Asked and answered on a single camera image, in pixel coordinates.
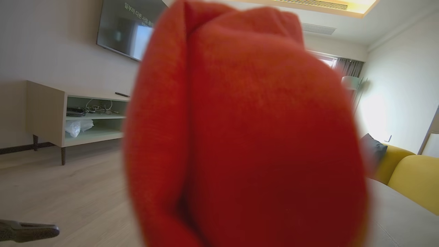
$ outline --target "orange knit fabric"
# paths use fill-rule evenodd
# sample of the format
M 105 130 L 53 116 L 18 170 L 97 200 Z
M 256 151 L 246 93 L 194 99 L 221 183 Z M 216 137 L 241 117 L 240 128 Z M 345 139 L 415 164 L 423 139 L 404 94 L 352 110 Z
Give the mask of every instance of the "orange knit fabric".
M 367 192 L 340 77 L 298 18 L 177 1 L 156 25 L 126 120 L 148 247 L 348 246 Z

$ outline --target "electronic device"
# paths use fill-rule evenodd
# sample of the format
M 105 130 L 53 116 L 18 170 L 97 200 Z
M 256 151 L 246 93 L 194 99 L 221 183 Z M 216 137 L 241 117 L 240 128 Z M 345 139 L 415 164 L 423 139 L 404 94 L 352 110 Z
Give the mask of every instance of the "electronic device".
M 85 109 L 82 107 L 67 107 L 66 116 L 85 116 Z
M 140 61 L 166 8 L 162 0 L 103 0 L 96 44 Z

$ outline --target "yellow sofa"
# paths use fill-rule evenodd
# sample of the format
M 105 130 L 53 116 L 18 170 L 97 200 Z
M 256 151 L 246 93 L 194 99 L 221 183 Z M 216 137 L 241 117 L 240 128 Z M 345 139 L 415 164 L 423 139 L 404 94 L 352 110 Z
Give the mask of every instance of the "yellow sofa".
M 387 146 L 387 151 L 381 163 L 378 165 L 373 179 L 387 185 L 398 163 L 403 158 L 414 155 L 414 153 L 391 145 L 384 145 Z
M 439 158 L 424 155 L 403 158 L 388 186 L 439 215 Z

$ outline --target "air vent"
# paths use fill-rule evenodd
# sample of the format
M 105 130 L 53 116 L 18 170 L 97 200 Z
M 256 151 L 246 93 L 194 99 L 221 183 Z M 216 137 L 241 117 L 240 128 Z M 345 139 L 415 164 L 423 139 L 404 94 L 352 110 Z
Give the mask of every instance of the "air vent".
M 302 4 L 302 5 L 308 5 L 308 6 L 338 9 L 338 10 L 345 10 L 345 11 L 348 10 L 347 4 L 335 4 L 335 3 L 329 3 L 329 2 L 317 1 L 317 0 L 273 0 L 273 1 L 286 2 L 286 3 L 292 3 L 292 4 Z
M 306 23 L 301 23 L 301 25 L 302 25 L 302 30 L 305 32 L 332 35 L 336 30 L 336 28 L 332 28 L 332 27 L 317 26 L 317 25 L 306 24 Z

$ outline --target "gray pillow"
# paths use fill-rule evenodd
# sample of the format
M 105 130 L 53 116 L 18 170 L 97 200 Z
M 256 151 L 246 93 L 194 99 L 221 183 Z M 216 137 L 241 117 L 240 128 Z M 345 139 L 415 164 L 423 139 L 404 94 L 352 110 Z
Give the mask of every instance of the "gray pillow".
M 373 153 L 378 163 L 381 162 L 382 158 L 385 155 L 385 152 L 387 151 L 387 146 L 373 139 L 369 134 L 363 136 L 361 138 L 361 142 L 366 148 L 368 148 Z

